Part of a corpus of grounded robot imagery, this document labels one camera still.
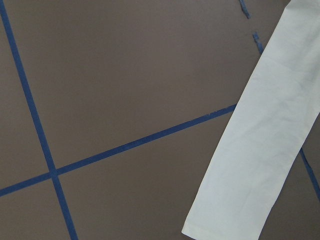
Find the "blue tape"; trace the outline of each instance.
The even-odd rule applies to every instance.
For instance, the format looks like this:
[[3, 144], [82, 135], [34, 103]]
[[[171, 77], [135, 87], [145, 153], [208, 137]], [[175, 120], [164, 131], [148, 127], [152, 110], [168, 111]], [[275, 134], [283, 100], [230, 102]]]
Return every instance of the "blue tape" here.
[[51, 178], [50, 173], [47, 172], [45, 174], [42, 174], [42, 175], [39, 175], [39, 176], [35, 176], [35, 177], [30, 178], [28, 180], [25, 180], [25, 181], [19, 182], [17, 184], [5, 187], [5, 188], [0, 190], [0, 197], [2, 197], [4, 195], [7, 195], [7, 194], [11, 194], [11, 193], [16, 192], [18, 190], [30, 187], [32, 185], [41, 183], [41, 182], [43, 182], [45, 180], [48, 180], [50, 178]]
[[317, 181], [317, 178], [316, 178], [316, 176], [314, 174], [314, 171], [312, 170], [310, 164], [308, 163], [307, 158], [306, 158], [305, 153], [304, 153], [302, 148], [300, 149], [299, 153], [300, 153], [300, 155], [302, 157], [302, 160], [303, 160], [304, 166], [306, 168], [306, 171], [309, 174], [309, 178], [310, 178], [310, 180], [312, 182], [312, 185], [313, 185], [313, 188], [315, 190], [315, 193], [316, 193], [316, 195], [317, 195], [317, 197], [318, 197], [318, 199], [320, 201], [320, 187], [319, 187], [319, 183]]
[[239, 0], [239, 2], [240, 2], [240, 5], [241, 5], [242, 12], [245, 14], [247, 19], [250, 19], [251, 15], [250, 15], [250, 13], [249, 13], [249, 11], [247, 9], [245, 1], [244, 0]]
[[7, 11], [6, 11], [3, 0], [0, 0], [0, 14], [1, 14], [4, 29], [5, 29], [7, 38], [8, 38], [8, 42], [9, 42], [9, 45], [11, 48], [14, 63], [15, 63], [15, 66], [16, 66], [16, 69], [17, 69], [17, 72], [18, 72], [18, 75], [20, 78], [22, 89], [23, 89], [23, 92], [24, 92], [24, 95], [25, 95], [25, 98], [26, 98], [26, 101], [27, 101], [27, 104], [28, 104], [28, 107], [29, 107], [29, 110], [31, 113], [31, 117], [33, 120], [33, 124], [34, 124], [35, 130], [36, 130], [36, 133], [38, 135], [38, 138], [39, 138], [39, 141], [41, 144], [44, 158], [45, 158], [47, 167], [49, 169], [49, 173], [50, 173], [50, 176], [51, 176], [51, 179], [52, 179], [55, 191], [56, 191], [56, 195], [57, 195], [59, 203], [60, 203], [60, 207], [61, 207], [61, 210], [62, 210], [62, 213], [64, 216], [64, 220], [65, 220], [65, 223], [66, 223], [68, 231], [69, 231], [70, 238], [72, 240], [78, 240], [77, 233], [76, 233], [76, 230], [74, 227], [74, 223], [72, 221], [72, 218], [71, 218], [71, 215], [70, 215], [70, 212], [68, 209], [68, 205], [66, 202], [66, 198], [63, 193], [60, 181], [58, 179], [57, 170], [56, 170], [54, 161], [52, 159], [52, 155], [51, 155], [51, 152], [49, 149], [49, 145], [48, 145], [42, 124], [40, 122], [39, 114], [38, 114], [38, 111], [37, 111], [37, 108], [35, 105], [35, 101], [33, 99], [33, 96], [32, 96], [31, 90], [30, 90], [30, 86], [28, 84], [26, 73], [25, 73], [19, 52], [18, 52], [15, 37], [12, 32], [12, 28], [10, 26], [9, 18], [8, 18]]
[[252, 36], [256, 43], [256, 46], [258, 47], [259, 53], [262, 54], [264, 52], [264, 47], [262, 46], [262, 43], [259, 41], [258, 33], [255, 32], [254, 34], [252, 34]]
[[122, 153], [124, 151], [133, 149], [135, 147], [141, 146], [143, 144], [149, 143], [151, 141], [154, 141], [156, 139], [165, 137], [167, 135], [176, 133], [176, 132], [181, 131], [183, 129], [190, 128], [190, 127], [192, 127], [194, 125], [197, 125], [197, 124], [203, 123], [205, 121], [217, 118], [217, 117], [219, 117], [221, 115], [224, 115], [224, 114], [232, 112], [233, 110], [235, 110], [235, 108], [236, 108], [236, 104], [232, 105], [232, 106], [228, 106], [227, 108], [223, 108], [223, 109], [220, 109], [218, 111], [212, 112], [210, 114], [198, 117], [198, 118], [193, 119], [191, 121], [187, 121], [187, 122], [181, 123], [179, 125], [173, 126], [173, 127], [168, 128], [166, 130], [159, 131], [159, 132], [154, 133], [152, 135], [145, 136], [145, 137], [140, 138], [138, 140], [135, 140], [135, 141], [129, 142], [127, 144], [124, 144], [124, 145], [118, 146], [116, 148], [113, 148], [111, 150], [104, 151], [104, 152], [101, 152], [101, 153], [99, 153], [97, 155], [94, 155], [94, 156], [85, 158], [83, 160], [71, 163], [69, 165], [66, 165], [66, 166], [63, 166], [63, 167], [57, 169], [57, 174], [61, 175], [61, 174], [68, 173], [68, 172], [73, 171], [75, 169], [79, 169], [79, 168], [84, 167], [86, 165], [95, 163], [95, 162], [100, 161], [102, 159], [105, 159], [105, 158], [111, 157], [113, 155]]

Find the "blue tape fragment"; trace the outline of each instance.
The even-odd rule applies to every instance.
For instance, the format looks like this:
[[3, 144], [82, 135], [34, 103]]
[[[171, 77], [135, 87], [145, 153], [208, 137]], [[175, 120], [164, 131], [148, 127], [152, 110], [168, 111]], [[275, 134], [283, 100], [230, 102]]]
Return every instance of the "blue tape fragment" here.
[[262, 43], [259, 41], [258, 33], [255, 32], [254, 34], [252, 34], [252, 36], [256, 43], [256, 46], [258, 47], [259, 53], [262, 54], [264, 52], [264, 47], [262, 46]]
[[76, 230], [74, 227], [74, 223], [72, 221], [72, 218], [71, 218], [71, 215], [70, 215], [70, 212], [68, 209], [68, 205], [66, 202], [66, 198], [63, 193], [60, 181], [58, 179], [57, 170], [56, 170], [54, 161], [52, 159], [52, 155], [51, 155], [49, 145], [48, 145], [48, 142], [47, 142], [47, 139], [45, 136], [45, 132], [44, 132], [42, 124], [40, 122], [39, 114], [38, 114], [38, 111], [37, 111], [37, 108], [35, 105], [35, 101], [34, 101], [34, 98], [32, 96], [31, 90], [30, 90], [30, 86], [29, 86], [29, 83], [28, 83], [28, 80], [26, 77], [26, 73], [25, 73], [19, 52], [18, 52], [16, 40], [15, 40], [14, 34], [12, 32], [12, 28], [10, 25], [10, 21], [9, 21], [3, 0], [0, 0], [0, 14], [1, 14], [4, 29], [6, 32], [6, 36], [8, 38], [8, 42], [9, 42], [9, 45], [11, 48], [14, 63], [15, 63], [15, 66], [16, 66], [16, 69], [17, 69], [17, 72], [18, 72], [18, 75], [20, 78], [22, 89], [23, 89], [23, 92], [24, 92], [24, 95], [25, 95], [25, 98], [26, 98], [26, 101], [27, 101], [27, 104], [28, 104], [28, 107], [29, 107], [29, 110], [31, 113], [31, 117], [33, 120], [33, 124], [34, 124], [35, 130], [36, 130], [36, 133], [38, 135], [38, 138], [39, 138], [39, 141], [41, 144], [44, 158], [45, 158], [47, 167], [49, 169], [49, 173], [50, 173], [50, 176], [51, 176], [51, 179], [52, 179], [55, 191], [56, 191], [56, 195], [57, 195], [59, 203], [60, 203], [60, 207], [61, 207], [61, 210], [62, 210], [62, 213], [64, 216], [65, 223], [67, 225], [67, 229], [69, 231], [70, 238], [72, 240], [78, 240], [77, 233], [76, 233]]
[[309, 178], [310, 178], [310, 180], [312, 182], [312, 185], [313, 185], [313, 188], [315, 190], [315, 193], [316, 193], [316, 195], [317, 195], [317, 197], [318, 197], [318, 199], [320, 201], [320, 187], [319, 187], [319, 183], [317, 181], [317, 178], [316, 178], [316, 176], [314, 174], [314, 171], [312, 170], [310, 164], [308, 163], [306, 155], [305, 155], [305, 153], [304, 153], [302, 148], [300, 149], [299, 153], [300, 153], [300, 155], [302, 157], [302, 160], [303, 160], [304, 166], [306, 168], [306, 171], [309, 174]]
[[247, 9], [245, 1], [244, 0], [239, 0], [239, 2], [240, 2], [240, 5], [241, 5], [242, 12], [245, 14], [247, 19], [250, 19], [251, 15], [250, 15], [250, 13], [249, 13], [249, 11]]
[[217, 118], [217, 117], [219, 117], [221, 115], [224, 115], [224, 114], [232, 112], [233, 110], [235, 110], [235, 108], [236, 108], [236, 104], [232, 105], [232, 106], [228, 106], [227, 108], [223, 108], [223, 109], [220, 109], [218, 111], [212, 112], [210, 114], [198, 117], [198, 118], [193, 119], [191, 121], [187, 121], [187, 122], [181, 123], [179, 125], [173, 126], [173, 127], [168, 128], [166, 130], [162, 130], [162, 131], [156, 132], [156, 133], [154, 133], [152, 135], [145, 136], [143, 138], [140, 138], [138, 140], [135, 140], [135, 141], [129, 142], [127, 144], [118, 146], [118, 147], [110, 149], [108, 151], [101, 152], [101, 153], [99, 153], [97, 155], [94, 155], [94, 156], [85, 158], [83, 160], [71, 163], [69, 165], [66, 165], [66, 166], [63, 166], [61, 168], [58, 168], [57, 169], [57, 174], [61, 175], [61, 174], [68, 173], [68, 172], [73, 171], [75, 169], [79, 169], [79, 168], [84, 167], [86, 165], [95, 163], [95, 162], [100, 161], [102, 159], [105, 159], [105, 158], [111, 157], [113, 155], [122, 153], [124, 151], [133, 149], [135, 147], [138, 147], [138, 146], [141, 146], [143, 144], [146, 144], [146, 143], [149, 143], [151, 141], [154, 141], [156, 139], [168, 136], [170, 134], [176, 133], [176, 132], [181, 131], [183, 129], [190, 128], [192, 126], [195, 126], [197, 124], [203, 123], [205, 121]]
[[43, 182], [45, 180], [48, 180], [50, 178], [51, 178], [50, 173], [47, 172], [45, 174], [42, 174], [42, 175], [39, 175], [39, 176], [35, 176], [35, 177], [30, 178], [28, 180], [25, 180], [25, 181], [19, 182], [17, 184], [5, 187], [5, 188], [0, 190], [0, 197], [2, 197], [4, 195], [7, 195], [7, 194], [11, 194], [11, 193], [16, 192], [18, 190], [30, 187], [32, 185], [41, 183], [41, 182]]

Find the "blue line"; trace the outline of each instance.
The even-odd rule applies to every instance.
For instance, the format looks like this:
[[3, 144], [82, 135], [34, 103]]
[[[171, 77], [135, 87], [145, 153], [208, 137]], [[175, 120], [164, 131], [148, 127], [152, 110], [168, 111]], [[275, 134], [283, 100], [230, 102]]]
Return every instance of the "blue line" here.
[[25, 73], [19, 52], [18, 52], [15, 37], [12, 32], [12, 28], [10, 26], [9, 18], [8, 18], [7, 11], [6, 11], [3, 0], [0, 0], [0, 13], [1, 13], [1, 18], [2, 18], [4, 28], [5, 28], [5, 32], [6, 32], [6, 35], [8, 38], [8, 42], [9, 42], [9, 45], [10, 45], [10, 48], [12, 51], [14, 63], [15, 63], [15, 66], [16, 66], [16, 69], [17, 69], [17, 72], [18, 72], [18, 75], [19, 75], [19, 78], [21, 81], [22, 89], [23, 89], [23, 92], [24, 92], [24, 95], [25, 95], [25, 98], [26, 98], [26, 101], [27, 101], [27, 104], [28, 104], [28, 107], [29, 107], [29, 110], [30, 110], [30, 113], [32, 116], [33, 124], [34, 124], [34, 127], [36, 129], [36, 133], [38, 135], [38, 138], [39, 138], [39, 141], [41, 144], [41, 148], [42, 148], [42, 151], [44, 154], [44, 158], [45, 158], [47, 167], [49, 169], [50, 176], [52, 178], [52, 182], [53, 182], [55, 192], [56, 192], [56, 195], [57, 195], [59, 203], [60, 203], [60, 207], [61, 207], [61, 210], [62, 210], [62, 213], [64, 216], [64, 220], [65, 220], [65, 223], [66, 223], [68, 231], [69, 231], [70, 238], [72, 240], [78, 240], [77, 233], [76, 233], [76, 230], [74, 227], [74, 223], [72, 221], [72, 218], [71, 218], [71, 215], [70, 215], [70, 212], [68, 209], [68, 205], [66, 202], [66, 198], [63, 193], [60, 181], [58, 179], [57, 170], [56, 170], [54, 161], [52, 159], [52, 155], [51, 155], [51, 152], [49, 149], [49, 145], [48, 145], [42, 124], [40, 122], [39, 114], [36, 109], [35, 101], [33, 99], [33, 96], [32, 96], [32, 93], [31, 93], [31, 90], [30, 90], [30, 87], [28, 84], [26, 73]]
[[247, 9], [245, 1], [244, 0], [239, 0], [239, 2], [240, 2], [240, 5], [241, 5], [242, 12], [245, 14], [247, 19], [250, 19], [251, 15], [250, 15], [250, 13], [249, 13], [249, 11]]
[[192, 127], [194, 125], [197, 125], [197, 124], [203, 123], [205, 121], [217, 118], [217, 117], [219, 117], [221, 115], [224, 115], [224, 114], [232, 112], [233, 110], [235, 110], [235, 108], [236, 108], [236, 104], [232, 105], [232, 106], [228, 106], [227, 108], [223, 108], [223, 109], [220, 109], [218, 111], [212, 112], [210, 114], [198, 117], [198, 118], [193, 119], [191, 121], [187, 121], [187, 122], [181, 123], [179, 125], [173, 126], [173, 127], [168, 128], [166, 130], [159, 131], [159, 132], [154, 133], [152, 135], [145, 136], [145, 137], [140, 138], [138, 140], [135, 140], [135, 141], [129, 142], [127, 144], [124, 144], [124, 145], [118, 146], [116, 148], [113, 148], [111, 150], [104, 151], [104, 152], [101, 152], [99, 154], [96, 154], [96, 155], [90, 156], [88, 158], [85, 158], [83, 160], [71, 163], [69, 165], [66, 165], [66, 166], [63, 166], [63, 167], [57, 169], [57, 174], [61, 175], [61, 174], [68, 173], [68, 172], [73, 171], [75, 169], [79, 169], [81, 167], [84, 167], [86, 165], [95, 163], [95, 162], [100, 161], [102, 159], [105, 159], [105, 158], [111, 157], [113, 155], [122, 153], [124, 151], [133, 149], [135, 147], [138, 147], [138, 146], [141, 146], [143, 144], [149, 143], [151, 141], [154, 141], [156, 139], [162, 138], [164, 136], [176, 133], [176, 132], [181, 131], [183, 129], [190, 128], [190, 127]]
[[300, 155], [302, 157], [302, 160], [303, 160], [304, 166], [306, 168], [306, 171], [309, 174], [309, 177], [310, 177], [310, 180], [312, 182], [312, 185], [313, 185], [313, 188], [315, 190], [315, 193], [316, 193], [316, 195], [317, 195], [317, 197], [318, 197], [318, 199], [320, 201], [320, 187], [319, 187], [319, 183], [318, 183], [318, 181], [316, 179], [316, 176], [314, 174], [314, 171], [312, 170], [310, 164], [308, 163], [307, 158], [306, 158], [305, 153], [304, 153], [302, 148], [300, 149], [299, 153], [300, 153]]
[[11, 186], [8, 186], [8, 187], [0, 190], [0, 197], [7, 195], [7, 194], [11, 194], [13, 192], [24, 189], [26, 187], [30, 187], [32, 185], [38, 184], [38, 183], [43, 182], [45, 180], [48, 180], [50, 178], [51, 178], [50, 173], [47, 172], [45, 174], [35, 176], [35, 177], [30, 178], [28, 180], [19, 182], [17, 184], [11, 185]]
[[256, 43], [256, 46], [258, 47], [259, 53], [262, 54], [264, 52], [264, 47], [262, 46], [262, 43], [259, 41], [258, 33], [255, 32], [254, 34], [252, 34], [252, 36]]

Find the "white fabric strip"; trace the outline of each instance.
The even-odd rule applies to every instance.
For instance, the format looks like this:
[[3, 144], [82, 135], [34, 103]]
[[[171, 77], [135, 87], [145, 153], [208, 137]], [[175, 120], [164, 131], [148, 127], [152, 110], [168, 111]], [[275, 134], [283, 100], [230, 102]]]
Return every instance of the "white fabric strip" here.
[[320, 112], [320, 0], [291, 0], [221, 137], [182, 233], [257, 240]]

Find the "brown floor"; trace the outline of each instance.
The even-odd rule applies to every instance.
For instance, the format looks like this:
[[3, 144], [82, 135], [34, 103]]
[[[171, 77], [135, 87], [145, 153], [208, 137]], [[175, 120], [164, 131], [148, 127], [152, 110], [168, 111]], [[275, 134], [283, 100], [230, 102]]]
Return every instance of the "brown floor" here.
[[[236, 104], [289, 0], [5, 0], [57, 168]], [[0, 24], [0, 189], [48, 172]], [[231, 113], [59, 176], [80, 240], [181, 233]], [[320, 180], [320, 118], [304, 146]], [[300, 156], [261, 240], [320, 239]], [[0, 239], [70, 239], [51, 180], [0, 197]]]

